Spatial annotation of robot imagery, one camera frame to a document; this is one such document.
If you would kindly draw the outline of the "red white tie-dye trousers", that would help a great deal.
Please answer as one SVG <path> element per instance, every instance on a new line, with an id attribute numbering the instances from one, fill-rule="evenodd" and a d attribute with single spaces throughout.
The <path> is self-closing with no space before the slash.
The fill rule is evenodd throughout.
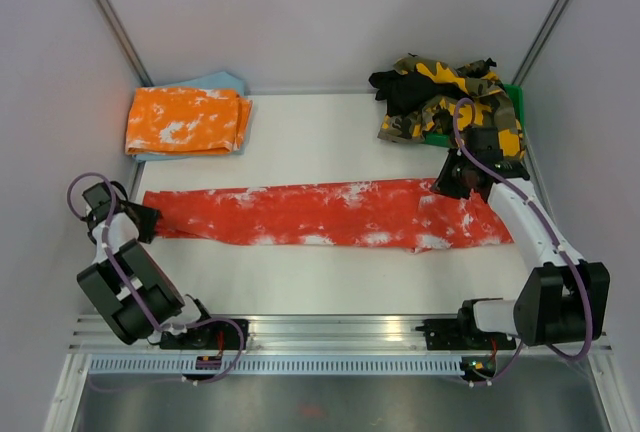
<path id="1" fill-rule="evenodd" d="M 477 195 L 437 195 L 430 179 L 148 191 L 163 238 L 237 246 L 400 248 L 412 253 L 512 243 Z"/>

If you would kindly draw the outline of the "camouflage yellow green trousers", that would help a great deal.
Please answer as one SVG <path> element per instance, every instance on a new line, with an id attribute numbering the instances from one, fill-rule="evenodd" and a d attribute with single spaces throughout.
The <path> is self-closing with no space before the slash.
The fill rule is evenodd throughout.
<path id="1" fill-rule="evenodd" d="M 496 67 L 497 63 L 491 58 L 458 67 L 414 54 L 399 59 L 389 71 L 402 75 L 419 72 L 438 84 L 448 85 L 454 95 L 436 96 L 406 116 L 391 117 L 385 112 L 378 138 L 395 143 L 425 144 L 425 137 L 435 132 L 449 135 L 453 145 L 454 127 L 494 126 L 504 155 L 523 158 L 525 141 L 520 139 L 513 105 Z"/>

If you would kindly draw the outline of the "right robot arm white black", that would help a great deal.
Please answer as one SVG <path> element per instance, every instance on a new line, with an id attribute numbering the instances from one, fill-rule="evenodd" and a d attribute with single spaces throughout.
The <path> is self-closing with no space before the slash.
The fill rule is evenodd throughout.
<path id="1" fill-rule="evenodd" d="M 505 225 L 530 274 L 514 300 L 472 299 L 463 303 L 457 339 L 480 347 L 492 333 L 519 338 L 527 346 L 558 348 L 580 342 L 588 350 L 602 335 L 610 274 L 589 262 L 560 233 L 518 160 L 504 157 L 494 127 L 468 126 L 449 150 L 432 192 L 452 199 L 478 195 Z"/>

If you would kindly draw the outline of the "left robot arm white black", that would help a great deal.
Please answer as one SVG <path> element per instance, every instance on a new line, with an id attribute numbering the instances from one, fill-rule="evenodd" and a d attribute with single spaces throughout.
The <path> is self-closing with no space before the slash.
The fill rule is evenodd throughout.
<path id="1" fill-rule="evenodd" d="M 170 320 L 181 315 L 184 297 L 144 246 L 156 236 L 161 213 L 128 199 L 116 181 L 101 181 L 82 193 L 87 206 L 81 221 L 96 254 L 77 283 L 114 335 L 126 345 L 152 335 L 173 334 L 197 349 L 210 347 L 218 326 L 195 299 L 200 314 L 184 325 Z"/>

